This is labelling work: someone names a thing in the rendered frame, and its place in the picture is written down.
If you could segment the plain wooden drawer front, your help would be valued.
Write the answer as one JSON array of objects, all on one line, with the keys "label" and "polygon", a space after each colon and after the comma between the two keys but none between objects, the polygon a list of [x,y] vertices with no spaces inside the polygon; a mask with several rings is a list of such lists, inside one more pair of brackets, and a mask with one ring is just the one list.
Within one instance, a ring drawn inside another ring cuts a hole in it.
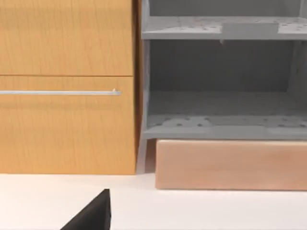
[{"label": "plain wooden drawer front", "polygon": [[0,74],[132,75],[132,0],[0,0]]}]

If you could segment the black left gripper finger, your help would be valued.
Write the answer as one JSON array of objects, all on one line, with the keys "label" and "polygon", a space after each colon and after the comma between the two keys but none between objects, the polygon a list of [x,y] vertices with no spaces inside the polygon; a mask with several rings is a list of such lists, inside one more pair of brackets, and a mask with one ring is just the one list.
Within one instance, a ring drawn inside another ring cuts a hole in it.
[{"label": "black left gripper finger", "polygon": [[60,230],[110,230],[110,189],[104,189]]}]

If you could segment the wooden cupboard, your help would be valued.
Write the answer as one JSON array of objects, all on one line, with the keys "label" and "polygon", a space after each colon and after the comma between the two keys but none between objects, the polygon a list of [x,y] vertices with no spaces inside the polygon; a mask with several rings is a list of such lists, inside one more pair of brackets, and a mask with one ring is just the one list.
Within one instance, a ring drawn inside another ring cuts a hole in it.
[{"label": "wooden cupboard", "polygon": [[[135,140],[136,140],[136,157],[139,140],[139,23],[138,23],[138,0],[132,0],[132,46],[133,46],[133,74],[130,76],[54,76],[54,77],[132,77],[134,80],[134,117],[135,117]],[[52,77],[51,75],[8,75],[8,76],[38,76]]]}]

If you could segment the grey open shelf unit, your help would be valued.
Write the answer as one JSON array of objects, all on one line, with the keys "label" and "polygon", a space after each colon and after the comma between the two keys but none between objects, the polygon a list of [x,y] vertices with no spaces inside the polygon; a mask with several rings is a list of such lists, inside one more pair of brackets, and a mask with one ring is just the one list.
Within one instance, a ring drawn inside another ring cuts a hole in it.
[{"label": "grey open shelf unit", "polygon": [[307,0],[142,0],[147,142],[307,142]]}]

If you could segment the pale wooden drawer front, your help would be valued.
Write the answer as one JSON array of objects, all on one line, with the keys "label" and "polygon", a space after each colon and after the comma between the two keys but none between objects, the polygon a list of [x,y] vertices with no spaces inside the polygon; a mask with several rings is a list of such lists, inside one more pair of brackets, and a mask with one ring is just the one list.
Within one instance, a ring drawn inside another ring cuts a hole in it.
[{"label": "pale wooden drawer front", "polygon": [[155,185],[307,191],[307,141],[160,139]]}]

